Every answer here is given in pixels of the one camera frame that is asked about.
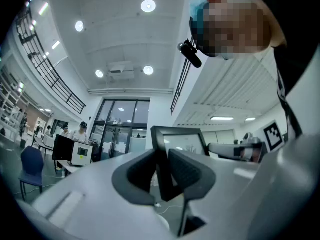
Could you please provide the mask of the white ceiling air conditioner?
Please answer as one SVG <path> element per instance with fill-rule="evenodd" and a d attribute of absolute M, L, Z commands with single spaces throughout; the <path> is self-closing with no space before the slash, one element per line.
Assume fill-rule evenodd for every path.
<path fill-rule="evenodd" d="M 135 78 L 134 67 L 131 61 L 111 62 L 107 66 L 108 77 L 114 81 L 132 80 Z"/>

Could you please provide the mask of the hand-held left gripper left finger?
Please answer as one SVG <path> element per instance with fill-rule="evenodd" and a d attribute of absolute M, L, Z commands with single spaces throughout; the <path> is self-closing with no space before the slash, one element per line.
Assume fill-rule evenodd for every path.
<path fill-rule="evenodd" d="M 32 205 L 32 224 L 50 240 L 174 240 L 155 199 L 136 186 L 150 182 L 154 152 L 97 162 L 66 177 Z"/>

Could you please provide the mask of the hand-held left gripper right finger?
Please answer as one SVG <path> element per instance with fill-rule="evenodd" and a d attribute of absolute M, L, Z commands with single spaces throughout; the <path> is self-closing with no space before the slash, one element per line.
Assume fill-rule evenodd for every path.
<path fill-rule="evenodd" d="M 175 149 L 168 157 L 184 194 L 179 240 L 320 240 L 320 134 L 259 164 Z"/>

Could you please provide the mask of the black monitor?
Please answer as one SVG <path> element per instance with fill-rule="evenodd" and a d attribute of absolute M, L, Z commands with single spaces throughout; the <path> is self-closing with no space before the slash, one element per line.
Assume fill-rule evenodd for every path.
<path fill-rule="evenodd" d="M 54 147 L 52 152 L 52 159 L 54 161 L 72 161 L 73 148 L 75 142 L 65 136 L 56 135 Z"/>

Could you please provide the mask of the black balcony railing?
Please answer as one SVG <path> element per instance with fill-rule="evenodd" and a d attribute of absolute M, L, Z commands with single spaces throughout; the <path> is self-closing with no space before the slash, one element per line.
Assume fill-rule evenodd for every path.
<path fill-rule="evenodd" d="M 27 57 L 49 88 L 72 110 L 81 114 L 86 104 L 78 98 L 56 71 L 49 56 L 45 53 L 32 20 L 29 8 L 23 8 L 15 20 L 17 34 Z"/>
<path fill-rule="evenodd" d="M 192 64 L 190 63 L 190 61 L 186 58 L 184 60 L 182 71 L 181 71 L 181 74 L 180 74 L 180 77 L 179 77 L 179 81 L 178 81 L 178 84 L 177 84 L 177 87 L 176 87 L 176 90 L 175 90 L 175 93 L 174 93 L 174 96 L 173 96 L 172 104 L 171 104 L 171 107 L 170 107 L 172 115 L 173 115 L 173 112 L 174 112 L 174 110 L 176 108 L 178 100 L 179 100 L 179 98 L 181 96 L 182 89 L 184 87 L 184 84 L 185 84 L 186 78 L 188 76 L 188 73 L 190 71 L 191 65 Z"/>

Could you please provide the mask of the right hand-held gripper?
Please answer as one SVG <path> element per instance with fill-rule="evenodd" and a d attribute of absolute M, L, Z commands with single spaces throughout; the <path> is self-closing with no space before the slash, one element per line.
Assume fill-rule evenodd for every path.
<path fill-rule="evenodd" d="M 277 151 L 285 144 L 275 120 L 253 133 L 248 132 L 246 136 L 243 145 L 210 143 L 208 151 L 222 159 L 260 163 L 266 154 Z"/>

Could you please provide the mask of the blue chair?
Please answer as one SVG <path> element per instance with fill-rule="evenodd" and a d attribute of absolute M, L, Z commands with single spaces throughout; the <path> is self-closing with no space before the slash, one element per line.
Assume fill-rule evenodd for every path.
<path fill-rule="evenodd" d="M 42 152 L 32 146 L 27 146 L 21 153 L 22 170 L 18 177 L 23 201 L 26 201 L 26 184 L 39 188 L 43 192 L 44 160 Z"/>

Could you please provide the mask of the white ceiling pipe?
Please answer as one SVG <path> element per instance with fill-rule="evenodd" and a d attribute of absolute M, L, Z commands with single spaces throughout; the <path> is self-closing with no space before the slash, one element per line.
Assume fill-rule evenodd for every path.
<path fill-rule="evenodd" d="M 106 94 L 160 94 L 172 95 L 173 89 L 158 89 L 158 88 L 101 88 L 89 89 L 88 93 L 96 95 Z"/>

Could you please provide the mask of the white shelf rack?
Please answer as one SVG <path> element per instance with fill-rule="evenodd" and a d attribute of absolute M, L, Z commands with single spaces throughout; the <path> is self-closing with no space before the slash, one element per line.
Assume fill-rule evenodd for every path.
<path fill-rule="evenodd" d="M 20 134 L 20 125 L 27 103 L 23 101 L 25 85 L 17 81 L 3 66 L 0 70 L 0 130 L 5 137 L 15 142 Z"/>

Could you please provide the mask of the round white table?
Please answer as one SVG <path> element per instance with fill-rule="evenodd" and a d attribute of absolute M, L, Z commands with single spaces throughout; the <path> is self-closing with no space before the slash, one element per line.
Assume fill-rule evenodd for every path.
<path fill-rule="evenodd" d="M 161 214 L 157 214 L 159 220 L 162 222 L 162 224 L 165 226 L 165 228 L 170 231 L 170 224 L 169 222 L 161 215 Z"/>

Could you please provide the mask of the person's black shirt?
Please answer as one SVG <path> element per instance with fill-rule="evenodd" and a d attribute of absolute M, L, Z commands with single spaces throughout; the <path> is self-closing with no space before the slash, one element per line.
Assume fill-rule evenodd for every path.
<path fill-rule="evenodd" d="M 286 44 L 274 48 L 278 94 L 287 96 L 320 44 L 320 0 L 262 0 L 275 16 Z"/>

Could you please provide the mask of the black framed glass door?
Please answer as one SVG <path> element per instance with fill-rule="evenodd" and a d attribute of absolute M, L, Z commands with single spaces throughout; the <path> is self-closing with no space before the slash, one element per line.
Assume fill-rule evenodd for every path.
<path fill-rule="evenodd" d="M 89 135 L 93 162 L 143 151 L 149 109 L 149 99 L 103 99 Z"/>

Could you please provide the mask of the white box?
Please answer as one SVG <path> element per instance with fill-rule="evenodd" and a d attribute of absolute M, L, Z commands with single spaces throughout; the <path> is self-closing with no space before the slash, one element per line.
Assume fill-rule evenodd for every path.
<path fill-rule="evenodd" d="M 71 164 L 84 167 L 91 164 L 93 147 L 91 145 L 75 142 L 72 151 Z"/>

